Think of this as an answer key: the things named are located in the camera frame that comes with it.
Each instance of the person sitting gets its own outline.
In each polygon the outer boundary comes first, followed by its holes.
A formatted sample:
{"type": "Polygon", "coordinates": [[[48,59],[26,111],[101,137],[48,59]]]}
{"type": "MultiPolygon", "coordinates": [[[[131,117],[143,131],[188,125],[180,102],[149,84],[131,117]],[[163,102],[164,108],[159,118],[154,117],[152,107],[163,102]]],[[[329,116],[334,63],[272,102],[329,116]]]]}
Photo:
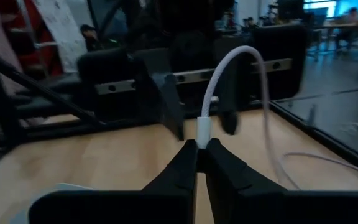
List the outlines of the person sitting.
{"type": "MultiPolygon", "coordinates": [[[[358,12],[357,8],[353,7],[349,10],[349,14],[341,17],[341,22],[344,24],[355,23],[358,21],[358,12]]],[[[341,48],[340,41],[345,40],[347,42],[347,51],[350,50],[352,46],[353,35],[355,32],[354,27],[343,28],[340,33],[335,37],[335,46],[336,52],[339,53],[339,49],[341,48]]]]}
{"type": "Polygon", "coordinates": [[[96,45],[98,44],[98,35],[96,34],[96,29],[87,24],[83,24],[80,27],[82,36],[85,38],[86,49],[88,51],[96,50],[96,45]]]}
{"type": "Polygon", "coordinates": [[[252,32],[254,29],[259,27],[257,24],[254,23],[254,18],[252,17],[249,17],[248,19],[243,19],[243,22],[244,27],[242,30],[244,32],[252,32]]]}

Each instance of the white paper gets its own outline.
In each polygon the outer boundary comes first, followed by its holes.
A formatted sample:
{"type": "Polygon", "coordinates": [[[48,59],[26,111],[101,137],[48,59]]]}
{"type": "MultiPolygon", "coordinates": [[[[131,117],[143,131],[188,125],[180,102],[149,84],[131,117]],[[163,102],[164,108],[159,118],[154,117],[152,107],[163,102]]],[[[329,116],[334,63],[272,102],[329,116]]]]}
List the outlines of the white paper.
{"type": "MultiPolygon", "coordinates": [[[[73,184],[64,184],[64,183],[57,184],[52,189],[46,189],[46,190],[43,190],[42,192],[40,192],[36,197],[33,198],[31,204],[33,204],[35,201],[37,201],[38,199],[40,199],[41,197],[43,197],[49,193],[60,191],[60,190],[93,190],[93,189],[88,188],[88,187],[82,187],[79,185],[73,185],[73,184]]],[[[14,216],[11,219],[9,224],[28,224],[29,223],[29,220],[27,218],[28,210],[29,210],[29,208],[26,208],[26,209],[20,211],[18,214],[16,214],[16,216],[14,216]]]]}
{"type": "Polygon", "coordinates": [[[64,72],[77,72],[76,61],[87,50],[85,40],[66,1],[33,1],[58,45],[64,72]]]}

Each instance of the white cable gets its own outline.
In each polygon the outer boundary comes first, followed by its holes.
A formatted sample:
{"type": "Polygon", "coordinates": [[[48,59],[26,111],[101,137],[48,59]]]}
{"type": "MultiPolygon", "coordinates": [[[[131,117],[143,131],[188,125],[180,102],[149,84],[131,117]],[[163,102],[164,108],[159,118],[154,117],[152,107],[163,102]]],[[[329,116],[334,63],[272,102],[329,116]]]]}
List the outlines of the white cable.
{"type": "Polygon", "coordinates": [[[358,131],[358,123],[357,122],[350,122],[342,125],[341,131],[347,132],[349,134],[353,134],[352,132],[358,131]]]}
{"type": "Polygon", "coordinates": [[[316,159],[323,159],[326,161],[334,162],[346,167],[350,167],[354,170],[358,171],[358,167],[338,161],[335,159],[331,159],[324,156],[319,156],[312,153],[305,153],[305,152],[288,152],[284,154],[281,159],[275,155],[275,151],[273,150],[272,145],[272,138],[270,136],[269,130],[269,84],[267,81],[267,75],[264,65],[264,60],[260,53],[253,47],[250,46],[240,46],[236,47],[231,50],[219,63],[216,67],[211,80],[208,83],[208,87],[206,89],[206,93],[204,96],[203,107],[201,109],[201,117],[197,118],[197,138],[196,142],[200,149],[205,149],[208,145],[209,140],[211,139],[211,119],[209,118],[209,107],[211,105],[211,98],[213,96],[213,92],[215,90],[216,84],[218,83],[219,77],[223,73],[223,70],[226,68],[228,63],[237,55],[241,53],[250,53],[252,54],[258,63],[259,73],[260,73],[260,80],[261,80],[261,87],[262,87],[262,107],[263,107],[263,116],[264,116],[264,134],[265,134],[265,146],[269,155],[269,159],[273,165],[275,174],[279,180],[282,182],[281,173],[294,185],[297,189],[300,189],[296,182],[288,175],[284,166],[283,166],[283,159],[288,156],[306,156],[312,157],[316,159]]]}

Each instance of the window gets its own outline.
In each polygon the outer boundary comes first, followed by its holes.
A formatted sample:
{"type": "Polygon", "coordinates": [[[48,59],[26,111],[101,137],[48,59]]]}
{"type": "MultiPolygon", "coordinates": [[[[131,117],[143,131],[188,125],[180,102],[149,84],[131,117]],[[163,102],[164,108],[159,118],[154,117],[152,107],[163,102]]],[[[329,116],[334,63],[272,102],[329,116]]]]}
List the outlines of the window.
{"type": "Polygon", "coordinates": [[[341,0],[341,1],[338,1],[338,4],[336,7],[337,7],[337,12],[339,15],[344,14],[344,13],[347,13],[351,7],[358,8],[358,1],[356,1],[356,0],[341,0]]]}
{"type": "Polygon", "coordinates": [[[324,7],[328,8],[327,17],[334,17],[336,0],[305,0],[305,5],[303,6],[304,9],[320,9],[324,7]]]}

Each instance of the wooden tabletop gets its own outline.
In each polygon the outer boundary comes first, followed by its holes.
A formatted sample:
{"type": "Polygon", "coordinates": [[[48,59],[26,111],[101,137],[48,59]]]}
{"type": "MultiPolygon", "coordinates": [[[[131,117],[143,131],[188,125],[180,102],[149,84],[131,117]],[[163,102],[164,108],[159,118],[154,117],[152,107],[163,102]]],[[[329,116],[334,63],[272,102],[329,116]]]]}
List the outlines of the wooden tabletop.
{"type": "MultiPolygon", "coordinates": [[[[277,154],[312,152],[340,159],[278,115],[271,113],[273,145],[277,154]]],[[[214,119],[219,138],[249,166],[278,181],[269,162],[262,132],[262,111],[241,113],[236,136],[224,134],[214,119]]],[[[186,138],[194,139],[196,124],[185,124],[186,138]]],[[[170,162],[184,142],[162,125],[75,136],[21,145],[0,160],[0,223],[8,223],[27,208],[31,198],[57,183],[101,190],[140,190],[170,162]]],[[[288,172],[304,189],[358,190],[358,173],[340,165],[305,157],[288,158],[288,172]]],[[[213,223],[205,178],[198,174],[197,223],[213,223]]],[[[287,181],[283,186],[292,188],[287,181]]]]}
{"type": "Polygon", "coordinates": [[[327,20],[324,21],[323,27],[325,28],[358,27],[358,22],[338,23],[335,22],[335,20],[327,20]]]}

